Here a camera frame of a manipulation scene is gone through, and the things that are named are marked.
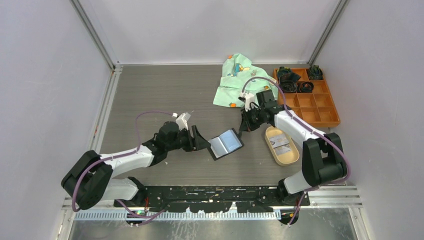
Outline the beige oval tray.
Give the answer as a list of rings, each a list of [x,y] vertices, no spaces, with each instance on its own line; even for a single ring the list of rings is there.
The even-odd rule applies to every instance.
[[[283,155],[276,155],[274,148],[272,148],[271,144],[270,144],[270,140],[269,138],[275,135],[279,135],[279,134],[285,134],[286,137],[289,139],[289,145],[291,147],[291,152],[283,154]],[[276,127],[268,127],[265,131],[264,134],[264,138],[265,141],[270,149],[270,152],[272,154],[272,156],[274,157],[275,162],[280,165],[280,166],[288,166],[291,164],[294,164],[295,162],[297,162],[300,158],[300,153],[293,141],[293,139],[285,132],[283,132],[282,130],[276,128]]]

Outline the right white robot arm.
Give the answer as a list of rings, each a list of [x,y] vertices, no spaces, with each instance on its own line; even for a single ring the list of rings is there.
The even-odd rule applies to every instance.
[[[244,103],[240,132],[252,132],[262,124],[270,124],[288,134],[302,149],[301,169],[278,183],[277,198],[281,204],[291,205],[300,192],[349,177],[349,164],[337,134],[312,127],[286,104],[278,104],[271,90],[255,95],[241,92],[239,100]]]

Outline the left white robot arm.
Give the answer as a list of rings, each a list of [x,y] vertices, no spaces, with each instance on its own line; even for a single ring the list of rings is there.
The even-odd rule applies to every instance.
[[[210,146],[195,125],[186,128],[167,121],[153,138],[135,148],[112,154],[86,151],[63,177],[61,186],[71,196],[74,212],[88,210],[101,201],[109,200],[127,207],[139,207],[147,201],[146,187],[135,177],[117,179],[116,176],[155,166],[170,151],[194,152]]]

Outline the black card holder wallet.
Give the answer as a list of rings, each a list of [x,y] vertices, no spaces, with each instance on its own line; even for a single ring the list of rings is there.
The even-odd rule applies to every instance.
[[[230,128],[220,135],[208,140],[207,148],[214,161],[217,161],[244,146],[241,137],[234,128]]]

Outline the white VIP card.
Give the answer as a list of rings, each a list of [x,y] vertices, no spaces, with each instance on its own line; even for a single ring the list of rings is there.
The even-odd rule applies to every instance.
[[[289,144],[290,140],[287,138],[287,136],[284,133],[282,133],[282,134],[271,136],[269,138],[269,142],[271,144],[271,147],[274,149],[274,148],[278,148],[278,147]]]

